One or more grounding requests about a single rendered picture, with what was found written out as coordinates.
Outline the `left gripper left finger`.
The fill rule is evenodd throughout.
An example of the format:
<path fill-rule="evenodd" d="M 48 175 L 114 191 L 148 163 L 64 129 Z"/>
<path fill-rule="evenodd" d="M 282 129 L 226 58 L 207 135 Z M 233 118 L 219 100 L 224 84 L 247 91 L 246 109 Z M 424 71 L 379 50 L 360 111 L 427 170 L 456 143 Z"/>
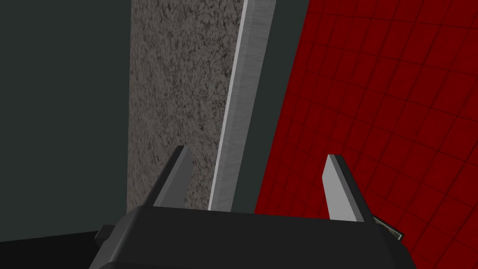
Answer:
<path fill-rule="evenodd" d="M 188 146 L 175 148 L 147 195 L 143 205 L 183 208 L 187 188 L 192 179 L 193 162 Z"/>

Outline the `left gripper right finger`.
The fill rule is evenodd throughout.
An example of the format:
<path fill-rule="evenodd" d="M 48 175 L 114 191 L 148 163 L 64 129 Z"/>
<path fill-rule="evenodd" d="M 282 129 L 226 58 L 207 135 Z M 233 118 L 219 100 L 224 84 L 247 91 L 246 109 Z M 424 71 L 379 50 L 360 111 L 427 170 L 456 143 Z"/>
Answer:
<path fill-rule="evenodd" d="M 373 215 L 341 155 L 327 155 L 322 183 L 330 219 L 374 222 Z"/>

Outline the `grey textured door leaf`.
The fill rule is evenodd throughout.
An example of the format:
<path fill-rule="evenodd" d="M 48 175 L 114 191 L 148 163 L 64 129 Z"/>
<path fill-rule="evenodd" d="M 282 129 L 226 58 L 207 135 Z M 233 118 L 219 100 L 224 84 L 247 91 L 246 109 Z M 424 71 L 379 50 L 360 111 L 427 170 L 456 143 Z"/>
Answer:
<path fill-rule="evenodd" d="M 208 207 L 244 0 L 132 0 L 127 211 L 174 149 L 191 150 L 184 207 Z"/>

